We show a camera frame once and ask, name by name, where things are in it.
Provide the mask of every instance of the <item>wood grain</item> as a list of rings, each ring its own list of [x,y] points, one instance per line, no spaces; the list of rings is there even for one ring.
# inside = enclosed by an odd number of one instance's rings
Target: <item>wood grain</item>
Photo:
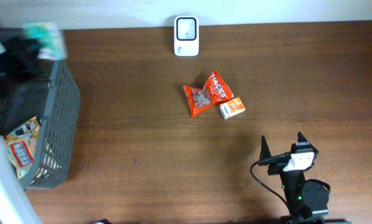
[[[279,218],[249,174],[302,131],[320,151],[307,178],[332,186],[327,218],[372,223],[372,22],[210,26],[200,55],[173,54],[172,29],[66,31],[81,91],[70,176],[28,190],[44,223],[224,223]],[[192,119],[181,86],[218,70],[246,111]],[[257,176],[281,192],[279,177]]]

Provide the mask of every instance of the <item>red packet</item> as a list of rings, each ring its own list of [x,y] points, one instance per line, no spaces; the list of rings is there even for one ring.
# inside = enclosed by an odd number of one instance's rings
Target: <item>red packet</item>
[[[184,91],[193,118],[213,105],[235,97],[217,71],[211,73],[203,89],[184,85]]]

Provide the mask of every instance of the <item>white barcode scanner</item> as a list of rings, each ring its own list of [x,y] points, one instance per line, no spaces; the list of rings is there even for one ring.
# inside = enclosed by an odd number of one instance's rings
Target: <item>white barcode scanner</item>
[[[196,56],[199,48],[199,24],[195,16],[178,16],[174,21],[174,51],[177,56]]]

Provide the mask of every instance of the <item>small box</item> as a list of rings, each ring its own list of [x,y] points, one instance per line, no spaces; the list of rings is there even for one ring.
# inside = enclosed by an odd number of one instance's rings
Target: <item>small box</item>
[[[240,100],[240,97],[234,98],[226,103],[222,103],[220,108],[224,119],[236,116],[237,114],[240,114],[246,110]]]

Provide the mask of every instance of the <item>white wall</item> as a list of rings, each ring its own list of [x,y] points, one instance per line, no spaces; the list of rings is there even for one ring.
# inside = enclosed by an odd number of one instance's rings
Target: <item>white wall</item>
[[[62,29],[372,20],[372,0],[0,0],[0,25],[54,21]]]

